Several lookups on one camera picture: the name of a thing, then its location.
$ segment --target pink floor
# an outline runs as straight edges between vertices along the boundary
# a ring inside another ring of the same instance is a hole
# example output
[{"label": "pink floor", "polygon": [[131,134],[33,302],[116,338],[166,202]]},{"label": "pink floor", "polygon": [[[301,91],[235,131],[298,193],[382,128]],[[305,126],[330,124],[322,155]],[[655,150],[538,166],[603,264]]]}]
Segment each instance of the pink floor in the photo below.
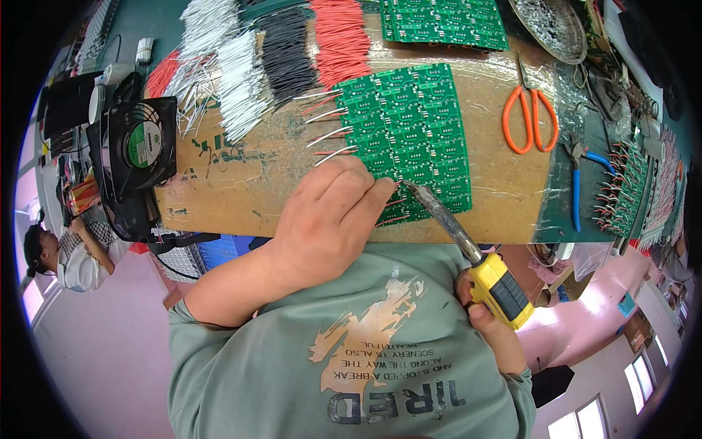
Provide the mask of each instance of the pink floor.
[{"label": "pink floor", "polygon": [[651,259],[629,247],[624,256],[611,259],[595,272],[577,301],[537,308],[517,331],[531,370],[538,372],[537,356],[545,368],[572,364],[594,353],[626,322],[617,304],[627,291],[636,292],[649,269],[655,272]]}]

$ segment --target green t-shirt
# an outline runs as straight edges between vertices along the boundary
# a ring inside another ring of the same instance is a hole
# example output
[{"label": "green t-shirt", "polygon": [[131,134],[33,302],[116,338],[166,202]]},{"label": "green t-shirt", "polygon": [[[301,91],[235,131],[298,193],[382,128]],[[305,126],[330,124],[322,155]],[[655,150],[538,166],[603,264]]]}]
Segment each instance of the green t-shirt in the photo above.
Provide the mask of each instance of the green t-shirt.
[{"label": "green t-shirt", "polygon": [[170,311],[183,438],[529,438],[531,371],[501,374],[453,296],[455,245],[367,244],[337,280],[238,329]]}]

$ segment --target soldered circuit board panel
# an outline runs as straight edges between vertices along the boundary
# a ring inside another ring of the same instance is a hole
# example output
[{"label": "soldered circuit board panel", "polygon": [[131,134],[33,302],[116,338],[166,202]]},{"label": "soldered circuit board panel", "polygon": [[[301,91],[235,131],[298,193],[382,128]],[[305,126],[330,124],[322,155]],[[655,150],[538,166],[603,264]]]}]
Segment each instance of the soldered circuit board panel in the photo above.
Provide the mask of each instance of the soldered circuit board panel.
[{"label": "soldered circuit board panel", "polygon": [[383,38],[507,51],[495,0],[380,0]]},{"label": "soldered circuit board panel", "polygon": [[[336,105],[349,146],[375,178],[433,188],[451,212],[471,209],[468,151],[451,67],[419,65],[341,82]],[[428,218],[398,185],[378,224]]]}]

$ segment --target bundle of red wires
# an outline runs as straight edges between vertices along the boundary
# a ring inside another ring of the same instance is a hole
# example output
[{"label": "bundle of red wires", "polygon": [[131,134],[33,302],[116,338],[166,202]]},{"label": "bundle of red wires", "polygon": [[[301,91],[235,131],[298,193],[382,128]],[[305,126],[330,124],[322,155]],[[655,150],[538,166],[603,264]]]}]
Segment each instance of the bundle of red wires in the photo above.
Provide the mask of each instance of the bundle of red wires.
[{"label": "bundle of red wires", "polygon": [[356,0],[311,0],[317,15],[319,53],[315,67],[325,90],[371,73],[366,64],[371,40],[364,32],[363,11]]},{"label": "bundle of red wires", "polygon": [[171,82],[178,67],[180,67],[180,62],[177,61],[178,54],[178,49],[173,50],[151,72],[149,80],[146,82],[146,88],[149,89],[149,97],[160,98],[164,95],[166,87]]}]

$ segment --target white shirt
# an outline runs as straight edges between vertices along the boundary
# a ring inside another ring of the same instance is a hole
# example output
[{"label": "white shirt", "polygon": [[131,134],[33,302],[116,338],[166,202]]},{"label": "white shirt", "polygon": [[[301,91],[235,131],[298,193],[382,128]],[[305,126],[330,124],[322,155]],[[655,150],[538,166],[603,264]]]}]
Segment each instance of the white shirt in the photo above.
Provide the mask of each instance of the white shirt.
[{"label": "white shirt", "polygon": [[[107,248],[107,255],[116,265],[131,247],[131,242],[116,239],[110,245],[98,241],[103,248]],[[58,283],[72,291],[79,293],[92,292],[110,276],[105,267],[97,259],[88,254],[84,245],[77,246],[70,258],[63,250],[58,253],[58,267],[56,279]]]}]

